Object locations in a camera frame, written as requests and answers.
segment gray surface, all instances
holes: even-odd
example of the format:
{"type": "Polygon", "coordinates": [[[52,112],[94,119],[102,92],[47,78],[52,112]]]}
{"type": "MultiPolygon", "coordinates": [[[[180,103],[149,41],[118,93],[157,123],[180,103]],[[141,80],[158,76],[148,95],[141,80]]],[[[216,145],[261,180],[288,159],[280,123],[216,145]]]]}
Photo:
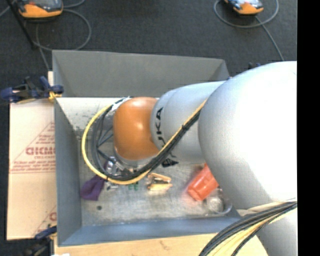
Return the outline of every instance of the gray surface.
{"type": "MultiPolygon", "coordinates": [[[[88,116],[103,103],[108,105],[116,100],[86,97],[56,100],[58,244],[82,245],[212,233],[235,221],[236,211],[228,215],[216,214],[205,201],[195,201],[187,194],[189,182],[201,169],[199,165],[177,164],[155,169],[155,173],[172,178],[173,187],[167,193],[149,191],[149,181],[144,178],[139,181],[138,190],[119,186],[107,191],[105,186],[98,201],[80,198],[80,188],[94,176],[83,160],[80,135],[88,116]]],[[[104,152],[112,152],[112,141],[104,147],[104,152]]],[[[216,205],[215,210],[219,211],[220,207],[216,205]]]]}
{"type": "Polygon", "coordinates": [[[65,97],[159,97],[189,84],[224,81],[226,63],[199,58],[101,51],[53,51],[54,83],[65,97]]]}
{"type": "Polygon", "coordinates": [[[81,200],[76,135],[63,110],[55,104],[55,152],[58,243],[81,227],[81,200]]]}
{"type": "Polygon", "coordinates": [[[166,221],[148,221],[129,224],[114,224],[101,226],[83,226],[61,246],[109,243],[118,241],[135,241],[156,239],[163,237],[194,236],[209,233],[218,233],[226,226],[238,221],[235,216],[202,218],[202,219],[175,219],[166,221]]]}

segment kuka logo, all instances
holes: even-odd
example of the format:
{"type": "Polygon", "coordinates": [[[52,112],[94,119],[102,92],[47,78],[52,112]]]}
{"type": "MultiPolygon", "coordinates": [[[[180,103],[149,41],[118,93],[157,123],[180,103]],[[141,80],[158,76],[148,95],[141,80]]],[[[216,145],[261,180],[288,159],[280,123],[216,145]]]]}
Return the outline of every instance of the kuka logo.
{"type": "MultiPolygon", "coordinates": [[[[156,112],[156,119],[158,119],[158,122],[156,120],[155,122],[155,127],[156,127],[156,134],[158,135],[158,140],[162,142],[162,147],[166,145],[165,139],[163,138],[163,132],[160,130],[161,129],[161,112],[164,109],[164,107],[160,108],[156,112]]],[[[176,158],[175,155],[173,155],[171,152],[169,153],[172,158],[176,158]]]]}

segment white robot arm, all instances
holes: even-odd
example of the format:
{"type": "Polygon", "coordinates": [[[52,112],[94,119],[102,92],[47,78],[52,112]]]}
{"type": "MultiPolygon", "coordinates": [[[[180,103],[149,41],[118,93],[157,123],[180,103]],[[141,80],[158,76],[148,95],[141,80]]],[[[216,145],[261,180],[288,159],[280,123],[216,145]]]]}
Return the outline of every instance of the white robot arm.
{"type": "MultiPolygon", "coordinates": [[[[145,166],[203,103],[198,120],[168,157],[207,163],[236,209],[297,200],[296,61],[256,67],[227,81],[183,86],[159,99],[126,100],[113,118],[118,162],[126,168],[145,166]]],[[[145,176],[138,174],[119,184],[145,176]]],[[[269,256],[298,255],[297,219],[292,214],[260,231],[269,256]]]]}

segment orange object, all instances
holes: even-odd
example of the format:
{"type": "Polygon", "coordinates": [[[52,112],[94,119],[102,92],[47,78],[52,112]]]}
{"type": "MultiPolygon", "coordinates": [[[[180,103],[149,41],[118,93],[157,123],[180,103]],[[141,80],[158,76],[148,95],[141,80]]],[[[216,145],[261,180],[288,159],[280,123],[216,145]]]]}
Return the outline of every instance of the orange object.
{"type": "Polygon", "coordinates": [[[135,97],[122,103],[113,118],[113,144],[126,160],[142,160],[159,152],[150,131],[151,112],[157,99],[135,97]]]}
{"type": "Polygon", "coordinates": [[[204,168],[189,184],[187,192],[195,200],[202,201],[218,186],[219,184],[212,175],[208,165],[205,164],[204,168]]]}

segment yellow cable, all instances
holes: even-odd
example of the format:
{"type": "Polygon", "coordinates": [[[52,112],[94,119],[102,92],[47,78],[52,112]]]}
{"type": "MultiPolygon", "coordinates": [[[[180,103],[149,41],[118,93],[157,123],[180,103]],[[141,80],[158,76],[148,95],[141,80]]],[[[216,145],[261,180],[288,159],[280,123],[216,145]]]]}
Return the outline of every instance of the yellow cable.
{"type": "MultiPolygon", "coordinates": [[[[206,100],[192,113],[192,115],[184,122],[183,125],[185,125],[198,111],[201,110],[201,108],[204,106],[204,104],[206,103],[206,100]]],[[[109,178],[107,177],[105,174],[101,173],[99,170],[97,170],[89,161],[87,153],[86,153],[86,140],[87,140],[87,135],[89,132],[90,127],[92,126],[92,124],[99,118],[100,115],[102,115],[108,108],[110,107],[110,105],[105,106],[104,108],[102,108],[100,111],[98,111],[89,121],[89,123],[87,124],[86,128],[84,129],[83,135],[82,135],[82,141],[81,141],[81,151],[82,151],[82,156],[83,159],[85,161],[85,163],[88,165],[88,167],[90,168],[91,171],[93,171],[96,175],[98,175],[99,177],[103,178],[104,180],[108,180],[112,183],[115,184],[119,184],[119,185],[129,185],[129,184],[133,184],[138,182],[139,180],[141,180],[143,177],[145,177],[150,171],[151,169],[141,173],[139,176],[132,178],[130,180],[116,180],[113,178],[109,178]]],[[[171,143],[171,141],[176,137],[176,135],[181,131],[182,127],[180,127],[178,129],[178,131],[169,139],[169,141],[162,147],[162,149],[158,152],[157,156],[171,143]]]]}
{"type": "Polygon", "coordinates": [[[250,236],[255,230],[257,230],[259,227],[270,221],[272,218],[275,217],[269,224],[274,223],[288,214],[292,214],[297,210],[297,208],[292,209],[284,214],[281,212],[276,213],[272,216],[269,216],[260,222],[250,226],[249,228],[245,230],[240,230],[237,233],[233,234],[231,237],[227,238],[225,241],[223,241],[221,244],[219,244],[216,248],[214,248],[208,256],[229,256],[232,255],[234,250],[241,244],[241,242],[246,239],[248,236],[250,236]]]}

